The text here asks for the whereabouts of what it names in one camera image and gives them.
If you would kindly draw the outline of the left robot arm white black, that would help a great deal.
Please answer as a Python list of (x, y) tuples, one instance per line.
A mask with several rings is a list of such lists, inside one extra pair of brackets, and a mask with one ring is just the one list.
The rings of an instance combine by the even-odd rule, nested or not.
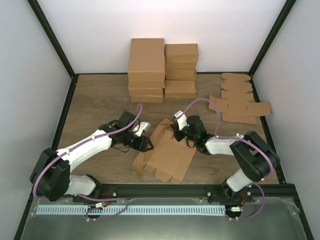
[(125, 111), (118, 120), (101, 125), (90, 136), (71, 146), (43, 150), (30, 176), (33, 196), (54, 202), (65, 195), (78, 195), (97, 202), (102, 196), (101, 183), (88, 174), (73, 175), (73, 170), (118, 144), (142, 153), (152, 150), (150, 138), (143, 135), (150, 126), (149, 122), (140, 121), (136, 115)]

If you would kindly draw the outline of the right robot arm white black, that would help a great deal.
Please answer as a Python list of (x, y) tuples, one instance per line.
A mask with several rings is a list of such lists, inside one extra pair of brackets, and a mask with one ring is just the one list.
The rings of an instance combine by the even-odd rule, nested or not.
[(174, 114), (170, 126), (178, 142), (192, 142), (201, 154), (235, 157), (239, 169), (221, 184), (221, 195), (229, 202), (236, 200), (244, 187), (272, 175), (280, 163), (277, 153), (255, 131), (237, 136), (209, 134), (198, 115), (186, 117), (182, 111)]

